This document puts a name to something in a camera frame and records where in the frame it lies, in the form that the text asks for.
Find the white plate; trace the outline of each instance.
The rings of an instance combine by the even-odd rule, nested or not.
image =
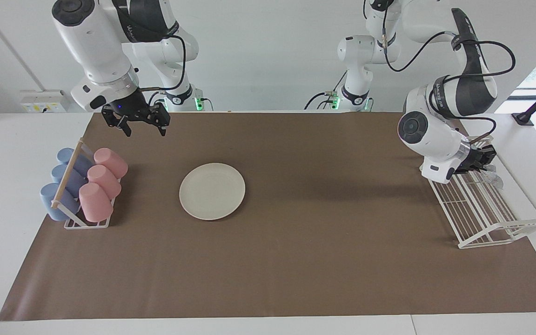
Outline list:
[[[181,206],[196,219],[213,221],[232,214],[245,197],[245,181],[238,170],[211,163],[198,167],[181,183]]]

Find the power socket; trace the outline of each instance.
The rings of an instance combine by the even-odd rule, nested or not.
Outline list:
[[[22,108],[28,113],[42,113],[42,111],[39,112],[38,106],[34,103],[36,100],[35,97],[24,97],[20,101],[20,104],[22,105]]]
[[[61,91],[22,91],[21,105],[28,113],[67,113],[70,100]]]

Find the cup rack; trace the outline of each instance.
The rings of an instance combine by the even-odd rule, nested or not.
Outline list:
[[[107,220],[100,221],[100,222],[88,222],[86,219],[79,218],[78,214],[81,212],[81,206],[79,208],[78,214],[73,214],[64,204],[61,203],[61,198],[63,196],[63,191],[66,189],[67,182],[70,178],[70,172],[74,168],[74,165],[76,165],[76,161],[79,157],[79,155],[85,156],[87,159],[89,159],[92,163],[94,163],[94,153],[92,150],[84,144],[83,138],[80,139],[80,141],[77,143],[76,148],[74,149],[74,153],[72,155],[72,158],[67,164],[67,170],[66,173],[63,175],[63,178],[61,179],[61,182],[59,184],[59,188],[57,189],[57,193],[55,194],[55,199],[51,202],[51,208],[53,209],[59,209],[64,214],[68,215],[70,219],[68,219],[65,224],[64,228],[68,230],[81,230],[81,229],[103,229],[109,227],[109,223],[111,222],[111,217],[109,217]],[[115,207],[115,199],[111,200],[111,205]]]

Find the blue cup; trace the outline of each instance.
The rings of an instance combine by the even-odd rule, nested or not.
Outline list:
[[[53,221],[65,221],[69,219],[68,215],[66,215],[60,209],[51,208],[51,202],[53,201],[53,199],[55,199],[55,193],[57,193],[58,188],[59,184],[57,183],[49,184],[41,188],[40,199],[43,201],[43,204],[47,209],[47,213],[49,213],[49,216],[51,217],[51,219],[53,219]],[[70,212],[72,212],[73,214],[76,214],[80,209],[80,204],[78,204],[78,202],[66,189],[63,190],[61,203],[66,206],[67,209],[69,209]]]
[[[67,164],[57,165],[55,166],[55,169],[51,171],[51,178],[53,179],[53,182],[57,184],[61,184],[61,180],[63,179],[63,175],[66,173],[67,170]],[[77,199],[77,197],[80,195],[80,188],[87,184],[87,181],[80,176],[80,174],[72,169],[70,172],[70,178],[67,180],[66,189],[68,192]]]
[[[73,154],[74,150],[71,148],[61,149],[57,153],[57,161],[59,161],[60,164],[67,165],[70,163],[70,159],[72,159]],[[76,164],[74,164],[74,170],[76,170],[80,176],[86,178],[88,176],[88,170],[90,170],[92,166],[94,166],[94,163],[92,163],[84,155],[80,154],[76,160]]]

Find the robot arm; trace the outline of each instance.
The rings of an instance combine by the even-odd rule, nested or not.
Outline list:
[[[122,43],[134,44],[137,55],[151,59],[164,85],[158,87],[181,94],[191,90],[183,80],[166,70],[183,59],[183,49],[190,49],[188,59],[198,55],[195,39],[181,29],[168,1],[164,0],[57,0],[53,6],[54,23],[73,57],[83,66],[86,77],[72,90],[72,96],[88,112],[102,107],[110,127],[122,129],[130,136],[128,121],[144,121],[158,127],[162,136],[170,124],[165,106],[149,106],[139,88],[136,71],[123,53]]]
[[[400,55],[399,24],[415,42],[447,42],[460,70],[409,93],[398,133],[411,150],[425,157],[423,176],[430,180],[445,184],[453,174],[484,170],[496,155],[493,147],[471,146],[447,124],[450,119],[484,113],[497,98],[496,82],[485,76],[489,70],[466,14],[445,0],[370,0],[366,17],[370,35],[351,36],[338,47],[339,58],[348,67],[347,82],[338,92],[341,108],[363,110],[373,80],[368,64],[387,64],[394,70],[391,63]]]
[[[453,174],[485,170],[496,156],[493,146],[476,148],[447,124],[449,119],[485,113],[497,98],[495,80],[492,76],[483,76],[489,74],[489,70],[470,20],[458,8],[426,9],[418,0],[405,2],[402,12],[404,28],[411,31],[412,40],[423,42],[435,31],[446,32],[437,42],[448,41],[452,36],[450,42],[459,58],[460,72],[409,93],[404,106],[406,114],[398,126],[400,138],[411,150],[425,157],[422,174],[435,182],[447,184]],[[436,26],[415,19],[425,13],[445,14],[453,18],[453,23]]]

